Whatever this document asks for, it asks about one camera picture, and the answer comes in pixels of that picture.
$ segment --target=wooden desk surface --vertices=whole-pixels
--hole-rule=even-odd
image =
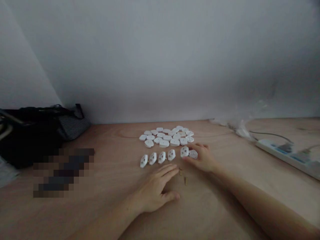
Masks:
[[[155,164],[141,169],[143,154],[171,149],[156,144],[148,149],[138,137],[145,130],[172,129],[177,125],[194,131],[195,142],[208,144],[227,169],[320,226],[319,181],[263,152],[226,127],[209,121],[185,121],[92,126],[67,144],[68,148],[94,148],[96,152],[93,173],[80,178],[67,197],[33,198],[32,169],[0,189],[0,239],[49,240],[69,236],[123,199],[159,167]],[[247,127],[284,135],[299,148],[320,143],[318,119],[262,119],[250,122]],[[277,137],[256,136],[283,142]],[[174,148],[178,153],[174,163],[183,168],[188,186],[177,175],[167,189],[178,191],[181,199],[154,213],[140,215],[121,239],[264,239],[261,230],[223,187],[182,162],[180,148]]]

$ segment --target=white power strip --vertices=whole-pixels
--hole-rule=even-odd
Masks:
[[[310,161],[299,154],[287,153],[278,148],[278,146],[268,139],[261,139],[256,143],[256,146],[273,156],[289,163],[295,168],[305,172],[306,174],[320,180],[320,163],[317,161]]]

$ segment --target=cable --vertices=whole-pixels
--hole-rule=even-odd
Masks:
[[[317,145],[313,145],[313,146],[311,146],[311,147],[308,147],[307,150],[310,150],[311,148],[318,147],[318,146],[320,146],[320,144],[317,144]]]
[[[284,136],[278,135],[278,134],[274,134],[274,133],[264,133],[264,132],[254,132],[254,131],[249,131],[249,132],[251,132],[251,133],[257,133],[257,134],[273,135],[273,136],[281,137],[281,138],[287,140],[288,142],[293,143],[290,139],[288,139],[288,138],[286,138],[286,137],[284,137]]]

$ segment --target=pixelated blur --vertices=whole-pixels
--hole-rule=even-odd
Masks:
[[[46,156],[43,162],[33,164],[33,197],[66,196],[79,177],[89,175],[93,163],[93,148],[59,149],[55,155]]]

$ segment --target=white wall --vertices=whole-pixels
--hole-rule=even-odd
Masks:
[[[10,9],[0,0],[0,107],[42,107],[59,103]]]
[[[319,112],[319,9],[300,0],[8,0],[66,105],[95,123]]]

